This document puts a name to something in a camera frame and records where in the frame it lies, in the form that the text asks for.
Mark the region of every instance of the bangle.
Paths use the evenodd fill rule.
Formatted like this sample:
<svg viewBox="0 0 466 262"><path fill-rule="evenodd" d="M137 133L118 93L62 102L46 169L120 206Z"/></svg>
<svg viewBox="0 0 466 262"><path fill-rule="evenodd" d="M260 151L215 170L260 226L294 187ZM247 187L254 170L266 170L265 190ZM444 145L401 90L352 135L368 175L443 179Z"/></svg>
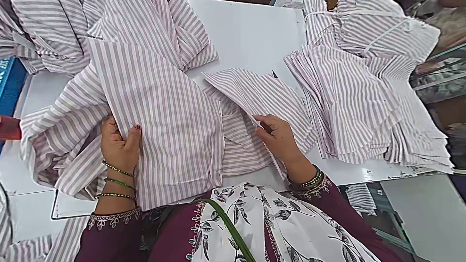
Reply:
<svg viewBox="0 0 466 262"><path fill-rule="evenodd" d="M121 182L120 180L116 180L116 179L111 179L111 178L105 178L104 181L110 181L110 182L114 182L114 183L117 183L117 184L120 184L122 186L125 186L125 187L129 187L131 188L134 192L136 192L136 189L128 184L125 184L123 182Z"/></svg>
<svg viewBox="0 0 466 262"><path fill-rule="evenodd" d="M136 201L136 198L135 198L135 197L128 196L128 195L123 195L123 194L116 194L116 193L103 193L103 194L98 194L98 195L96 195L96 198L101 198L101 197L103 197L103 196L125 197L125 198L129 198L129 199L132 199L132 200Z"/></svg>
<svg viewBox="0 0 466 262"><path fill-rule="evenodd" d="M313 177L311 180L304 182L302 184L291 183L290 186L292 189L296 191L306 191L306 190L314 188L322 180L323 172L316 165L314 164L312 165L315 167L315 170L317 171L315 174L315 177Z"/></svg>
<svg viewBox="0 0 466 262"><path fill-rule="evenodd" d="M125 174L125 175L130 176L130 177L134 177L133 174L130 174L130 173L125 172L125 171L123 171L123 170L119 170L118 168L116 168L116 167L114 167L114 166L111 166L111 165L110 165L109 163L107 163L107 161L105 161L105 160L102 160L102 164L108 166L109 168L111 168L111 169L113 169L113 170L115 170L115 171L117 171L117 172L120 172L120 173Z"/></svg>

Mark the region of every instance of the embroidery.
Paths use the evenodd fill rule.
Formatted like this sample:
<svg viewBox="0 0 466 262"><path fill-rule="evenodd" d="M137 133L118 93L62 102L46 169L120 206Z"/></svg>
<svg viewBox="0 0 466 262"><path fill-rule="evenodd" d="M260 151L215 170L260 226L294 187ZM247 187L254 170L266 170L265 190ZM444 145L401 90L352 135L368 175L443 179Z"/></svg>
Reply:
<svg viewBox="0 0 466 262"><path fill-rule="evenodd" d="M330 180L327 178L327 175L324 174L322 183L320 183L318 186L311 190L306 190L306 191L293 191L293 193L299 195L302 198L306 198L308 200L311 199L311 196L315 196L320 198L321 197L321 192L320 191L325 191L327 193L330 193L329 186L332 184L330 183Z"/></svg>
<svg viewBox="0 0 466 262"><path fill-rule="evenodd" d="M97 228L99 231L105 226L106 221L110 221L110 225L112 226L112 228L115 228L117 226L121 218L123 218L123 222L125 224L128 224L133 215L136 218L136 220L138 220L139 216L141 215L141 208L138 207L128 212L115 215L91 215L88 223L88 229L90 230L96 224L96 221Z"/></svg>
<svg viewBox="0 0 466 262"><path fill-rule="evenodd" d="M204 210L204 207L206 206L206 203L205 202L199 202L199 203L196 204L196 206L197 206L197 208L194 210L194 212L196 212L196 215L192 218L192 220L196 221L196 222L200 222L201 214L202 214L202 211ZM191 250L191 253L188 253L186 255L187 260L192 259L192 255L194 254L194 250L195 250L195 247L196 247L198 232L201 230L201 226L198 223L196 223L193 227L191 227L191 230L194 232L194 236L193 236L193 238L189 239L189 241L188 241L192 245L192 250Z"/></svg>
<svg viewBox="0 0 466 262"><path fill-rule="evenodd" d="M264 213L264 224L265 227L267 228L268 236L270 237L270 242L272 243L272 248L274 249L275 257L277 258L277 262L280 262L280 254L278 253L278 248L277 248L277 243L275 242L274 235L272 234L272 230L270 229L270 224L268 217L266 217L266 214Z"/></svg>

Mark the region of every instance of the woman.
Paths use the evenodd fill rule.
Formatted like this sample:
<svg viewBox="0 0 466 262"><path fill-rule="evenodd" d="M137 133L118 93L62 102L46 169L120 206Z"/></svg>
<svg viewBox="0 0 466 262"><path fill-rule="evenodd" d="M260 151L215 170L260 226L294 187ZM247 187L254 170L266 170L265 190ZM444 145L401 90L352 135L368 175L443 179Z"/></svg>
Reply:
<svg viewBox="0 0 466 262"><path fill-rule="evenodd" d="M196 202L144 214L135 202L131 176L141 127L131 128L123 141L115 119L106 120L101 149L109 166L107 183L75 261L401 261L299 151L286 121L254 117L265 128L257 128L256 134L287 169L291 192L279 194L245 182L201 197L221 209ZM240 238L232 237L222 209Z"/></svg>

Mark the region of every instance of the striped fabric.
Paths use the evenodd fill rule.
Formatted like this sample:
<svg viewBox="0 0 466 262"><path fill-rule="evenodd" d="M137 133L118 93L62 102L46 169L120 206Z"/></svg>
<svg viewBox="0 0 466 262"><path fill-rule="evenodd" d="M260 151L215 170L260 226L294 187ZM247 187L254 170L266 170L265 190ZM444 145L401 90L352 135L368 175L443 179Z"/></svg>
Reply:
<svg viewBox="0 0 466 262"><path fill-rule="evenodd" d="M361 213L376 215L377 209L374 198L370 194L366 184L350 185L346 190L349 204Z"/></svg>
<svg viewBox="0 0 466 262"><path fill-rule="evenodd" d="M204 73L204 78L225 96L235 102L254 125L252 115L272 114L290 123L295 140L303 153L309 151L316 141L308 115L296 92L271 74L259 76L245 69L227 69L215 74ZM283 164L270 153L274 165L286 178Z"/></svg>
<svg viewBox="0 0 466 262"><path fill-rule="evenodd" d="M218 55L189 5L108 0L91 31L103 38L88 39L91 63L21 122L34 180L93 200L105 176L99 126L113 113L123 138L135 124L144 130L135 170L143 210L220 186L220 102L182 72Z"/></svg>
<svg viewBox="0 0 466 262"><path fill-rule="evenodd" d="M13 227L7 195L0 184L0 261L39 262L45 258L52 245L52 236L13 243Z"/></svg>
<svg viewBox="0 0 466 262"><path fill-rule="evenodd" d="M12 6L49 71L74 75L89 63L84 51L87 21L79 0L12 0Z"/></svg>
<svg viewBox="0 0 466 262"><path fill-rule="evenodd" d="M363 57L407 56L423 63L440 30L405 16L393 0L339 0L335 10L338 46Z"/></svg>
<svg viewBox="0 0 466 262"><path fill-rule="evenodd" d="M81 235L88 220L88 216L68 219L65 228L54 239L44 262L73 262L81 247Z"/></svg>
<svg viewBox="0 0 466 262"><path fill-rule="evenodd" d="M220 101L225 147L222 176L235 176L259 170L272 162L255 126L235 102L209 85L204 89L210 98Z"/></svg>
<svg viewBox="0 0 466 262"><path fill-rule="evenodd" d="M327 12L322 0L304 6L309 45L285 63L313 112L322 157L355 164L386 159L451 172L446 136L408 84L435 46L437 30L400 17L392 1L340 1L336 13ZM400 21L419 30L405 31Z"/></svg>

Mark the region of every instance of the woman's right hand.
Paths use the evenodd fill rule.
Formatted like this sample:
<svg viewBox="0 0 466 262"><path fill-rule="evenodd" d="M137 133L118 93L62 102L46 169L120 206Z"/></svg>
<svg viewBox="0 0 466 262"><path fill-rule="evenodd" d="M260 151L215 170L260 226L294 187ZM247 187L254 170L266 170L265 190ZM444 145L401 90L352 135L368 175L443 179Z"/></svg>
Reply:
<svg viewBox="0 0 466 262"><path fill-rule="evenodd" d="M264 128L256 127L257 136L285 165L290 182L300 184L315 177L316 169L301 153L290 124L273 115L253 115Z"/></svg>

